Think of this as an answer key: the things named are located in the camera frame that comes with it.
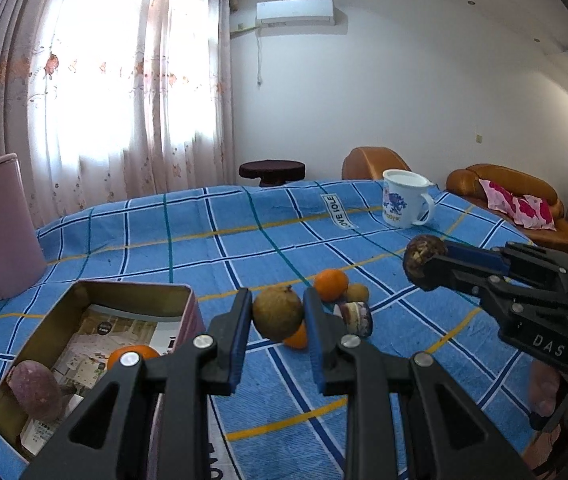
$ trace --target white mug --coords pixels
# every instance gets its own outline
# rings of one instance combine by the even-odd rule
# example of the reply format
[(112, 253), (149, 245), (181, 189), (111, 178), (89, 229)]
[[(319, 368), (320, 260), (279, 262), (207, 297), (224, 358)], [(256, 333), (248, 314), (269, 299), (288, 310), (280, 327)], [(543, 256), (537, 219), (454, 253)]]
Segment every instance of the white mug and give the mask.
[[(420, 174), (404, 170), (386, 170), (384, 175), (384, 221), (396, 228), (406, 229), (423, 225), (433, 218), (435, 202), (427, 193), (433, 184)], [(428, 207), (428, 215), (419, 220)]]

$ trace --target blue plaid bedsheet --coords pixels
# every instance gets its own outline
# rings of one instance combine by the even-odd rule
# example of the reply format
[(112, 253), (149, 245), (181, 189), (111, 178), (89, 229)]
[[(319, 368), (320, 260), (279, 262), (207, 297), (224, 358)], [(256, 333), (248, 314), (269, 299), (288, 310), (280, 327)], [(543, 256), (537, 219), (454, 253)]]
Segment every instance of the blue plaid bedsheet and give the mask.
[[(322, 195), (337, 195), (350, 224), (329, 215)], [(0, 301), (0, 379), (42, 317), (80, 278), (187, 283), (208, 324), (230, 308), (240, 287), (290, 283), (302, 295), (317, 272), (336, 267), (371, 292), (372, 343), (400, 356), (433, 352), (521, 452), (532, 436), (526, 407), (531, 359), (497, 338), (497, 324), (474, 298), (443, 288), (425, 293), (408, 282), (401, 254), (422, 232), (484, 248), (526, 239), (457, 196), (436, 189), (432, 196), (438, 203), (433, 221), (407, 230), (384, 223), (382, 186), (372, 181), (194, 189), (54, 221), (38, 231), (49, 262), (45, 275)], [(391, 400), (400, 424), (397, 400)], [(317, 393), (307, 352), (273, 344), (251, 328), (237, 394), (216, 397), (214, 407), (239, 478), (342, 478), (346, 408)], [(403, 450), (399, 455), (405, 476)], [(18, 478), (24, 466), (0, 437), (1, 478)]]

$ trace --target nut-covered ball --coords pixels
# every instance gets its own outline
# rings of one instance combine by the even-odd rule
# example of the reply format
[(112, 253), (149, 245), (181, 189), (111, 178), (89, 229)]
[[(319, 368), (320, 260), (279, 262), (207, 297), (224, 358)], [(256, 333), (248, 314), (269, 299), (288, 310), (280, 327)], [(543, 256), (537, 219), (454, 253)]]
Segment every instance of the nut-covered ball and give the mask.
[(446, 254), (446, 244), (433, 235), (419, 235), (409, 241), (403, 257), (403, 269), (411, 282), (423, 290), (436, 288), (425, 282), (424, 266), (440, 254)]

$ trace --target wall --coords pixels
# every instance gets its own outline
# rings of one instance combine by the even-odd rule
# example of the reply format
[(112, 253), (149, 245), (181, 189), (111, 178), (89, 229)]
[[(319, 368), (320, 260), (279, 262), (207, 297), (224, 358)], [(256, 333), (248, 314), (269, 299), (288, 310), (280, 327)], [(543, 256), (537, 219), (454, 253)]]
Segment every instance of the wall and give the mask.
[[(258, 1), (240, 1), (233, 28)], [(465, 2), (334, 2), (335, 27), (263, 31), (261, 86), (255, 33), (232, 40), (238, 164), (291, 158), (339, 178), (353, 147), (384, 145), (441, 186), (493, 162), (568, 197), (568, 76), (534, 42)]]

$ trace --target round side table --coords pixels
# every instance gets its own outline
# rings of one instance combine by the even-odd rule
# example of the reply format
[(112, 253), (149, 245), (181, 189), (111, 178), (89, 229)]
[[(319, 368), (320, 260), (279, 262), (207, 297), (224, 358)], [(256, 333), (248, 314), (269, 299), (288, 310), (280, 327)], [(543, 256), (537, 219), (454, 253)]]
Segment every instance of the round side table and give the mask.
[(260, 178), (260, 187), (283, 186), (286, 182), (303, 180), (306, 166), (296, 160), (255, 160), (240, 166), (240, 176)]

